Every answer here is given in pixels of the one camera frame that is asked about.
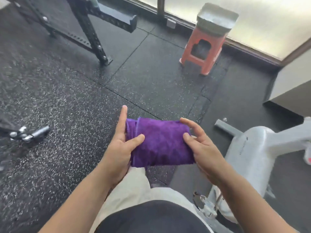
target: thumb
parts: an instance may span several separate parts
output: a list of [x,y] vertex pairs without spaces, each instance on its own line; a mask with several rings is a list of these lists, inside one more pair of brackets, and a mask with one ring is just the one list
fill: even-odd
[[138,147],[143,141],[145,140],[145,135],[144,134],[140,134],[137,137],[127,141],[125,143],[126,147],[128,149],[130,149],[130,151],[132,152],[136,147]]
[[195,136],[190,136],[188,133],[184,133],[183,138],[186,144],[189,145],[189,147],[195,153],[196,150],[198,149],[198,145],[200,144],[200,142],[196,141]]

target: person's left hand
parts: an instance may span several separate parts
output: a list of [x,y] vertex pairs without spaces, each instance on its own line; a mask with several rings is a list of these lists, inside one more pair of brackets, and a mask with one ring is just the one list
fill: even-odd
[[117,185],[125,176],[129,168],[131,152],[145,140],[145,136],[140,134],[125,142],[126,118],[127,106],[123,105],[115,135],[98,164],[111,187]]

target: forearm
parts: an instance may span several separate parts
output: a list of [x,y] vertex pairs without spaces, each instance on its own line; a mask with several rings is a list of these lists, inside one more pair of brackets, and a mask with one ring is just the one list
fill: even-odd
[[244,232],[295,233],[231,165],[224,170],[218,187]]
[[88,233],[109,189],[102,168],[96,167],[75,188],[40,233]]

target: folded towel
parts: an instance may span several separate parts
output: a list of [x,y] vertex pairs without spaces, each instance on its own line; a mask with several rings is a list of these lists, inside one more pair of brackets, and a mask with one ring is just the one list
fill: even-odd
[[139,134],[145,135],[144,142],[131,153],[132,167],[157,165],[193,164],[190,147],[184,142],[183,134],[190,134],[187,125],[179,121],[160,121],[139,117],[126,120],[126,140]]

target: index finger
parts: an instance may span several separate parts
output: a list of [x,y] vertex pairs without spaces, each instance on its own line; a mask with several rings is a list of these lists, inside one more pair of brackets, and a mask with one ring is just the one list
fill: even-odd
[[193,129],[194,134],[197,136],[196,140],[200,143],[205,143],[205,145],[212,144],[212,140],[206,135],[204,130],[196,122],[189,119],[180,118],[180,122],[187,125],[189,128]]
[[127,118],[127,106],[123,105],[122,109],[121,109],[119,121],[118,121],[118,124],[116,126],[115,136],[118,137],[120,135],[124,135],[124,133],[125,133],[125,126],[126,126],[125,125],[126,118]]

